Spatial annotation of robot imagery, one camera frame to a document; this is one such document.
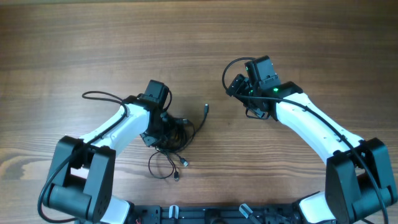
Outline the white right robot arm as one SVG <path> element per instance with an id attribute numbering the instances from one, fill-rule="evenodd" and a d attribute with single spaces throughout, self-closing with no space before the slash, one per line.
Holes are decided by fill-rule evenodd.
<path id="1" fill-rule="evenodd" d="M 268 56 L 244 57 L 247 75 L 237 75 L 226 94 L 238 99 L 252 119 L 273 118 L 297 133 L 326 165 L 325 190 L 289 207 L 289 223 L 367 222 L 397 203 L 387 146 L 364 140 L 318 109 L 294 82 L 281 83 Z"/>

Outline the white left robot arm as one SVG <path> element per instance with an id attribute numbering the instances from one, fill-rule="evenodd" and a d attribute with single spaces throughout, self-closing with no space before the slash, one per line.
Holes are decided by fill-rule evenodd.
<path id="1" fill-rule="evenodd" d="M 59 140 L 37 212 L 49 223 L 55 220 L 45 215 L 44 207 L 70 215 L 75 223 L 139 223 L 134 204 L 112 195 L 116 157 L 137 136 L 148 147 L 165 144 L 170 90 L 151 80 L 144 93 L 125 99 L 103 91 L 87 91 L 82 97 L 117 103 L 120 109 L 96 130 Z"/>

